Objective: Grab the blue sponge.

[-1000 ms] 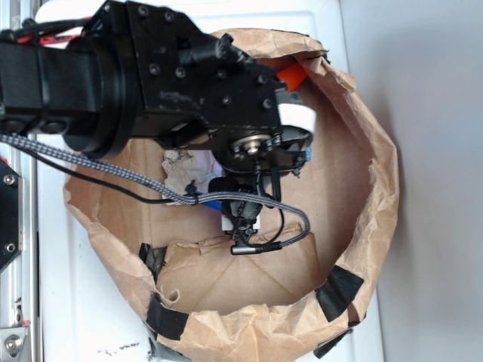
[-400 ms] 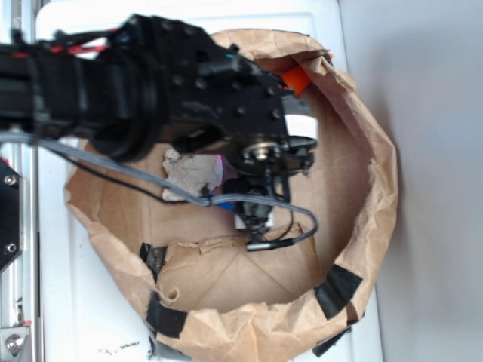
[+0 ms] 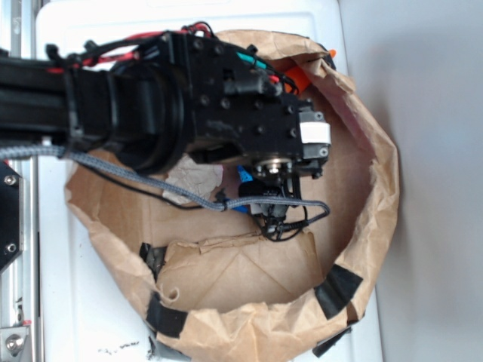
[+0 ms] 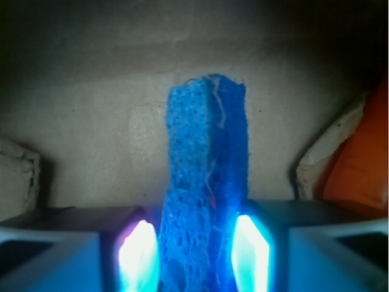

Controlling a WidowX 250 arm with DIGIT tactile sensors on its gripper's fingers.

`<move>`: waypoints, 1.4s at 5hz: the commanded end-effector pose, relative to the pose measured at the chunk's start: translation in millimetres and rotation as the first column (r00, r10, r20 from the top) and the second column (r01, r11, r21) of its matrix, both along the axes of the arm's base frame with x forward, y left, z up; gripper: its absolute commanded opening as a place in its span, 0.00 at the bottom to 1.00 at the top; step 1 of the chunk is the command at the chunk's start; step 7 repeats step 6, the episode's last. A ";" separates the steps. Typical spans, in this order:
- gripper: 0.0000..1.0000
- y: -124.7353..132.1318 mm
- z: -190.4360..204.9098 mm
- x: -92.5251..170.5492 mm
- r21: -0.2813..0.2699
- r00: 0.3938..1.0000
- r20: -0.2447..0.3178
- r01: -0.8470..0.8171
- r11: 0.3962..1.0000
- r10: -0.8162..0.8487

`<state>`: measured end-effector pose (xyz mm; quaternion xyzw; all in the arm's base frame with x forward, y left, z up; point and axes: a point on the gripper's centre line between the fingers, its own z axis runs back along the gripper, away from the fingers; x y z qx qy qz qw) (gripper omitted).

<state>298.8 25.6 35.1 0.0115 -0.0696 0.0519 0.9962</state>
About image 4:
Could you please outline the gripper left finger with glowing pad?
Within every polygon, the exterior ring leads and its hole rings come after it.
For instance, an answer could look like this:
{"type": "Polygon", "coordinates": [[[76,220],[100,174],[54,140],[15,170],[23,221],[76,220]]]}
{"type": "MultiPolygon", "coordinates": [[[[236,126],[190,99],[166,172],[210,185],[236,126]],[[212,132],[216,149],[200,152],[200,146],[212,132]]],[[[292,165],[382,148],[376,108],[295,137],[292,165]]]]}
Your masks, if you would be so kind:
{"type": "Polygon", "coordinates": [[[2,291],[156,291],[156,231],[140,206],[54,207],[1,221],[2,291]]]}

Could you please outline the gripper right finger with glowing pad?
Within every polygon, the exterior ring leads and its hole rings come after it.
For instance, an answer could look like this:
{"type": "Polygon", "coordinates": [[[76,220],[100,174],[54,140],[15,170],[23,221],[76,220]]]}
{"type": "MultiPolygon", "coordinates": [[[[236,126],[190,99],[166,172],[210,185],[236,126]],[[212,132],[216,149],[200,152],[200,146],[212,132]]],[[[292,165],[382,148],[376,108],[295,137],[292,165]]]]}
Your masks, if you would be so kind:
{"type": "Polygon", "coordinates": [[[388,218],[350,201],[254,201],[233,235],[239,291],[387,291],[388,218]]]}

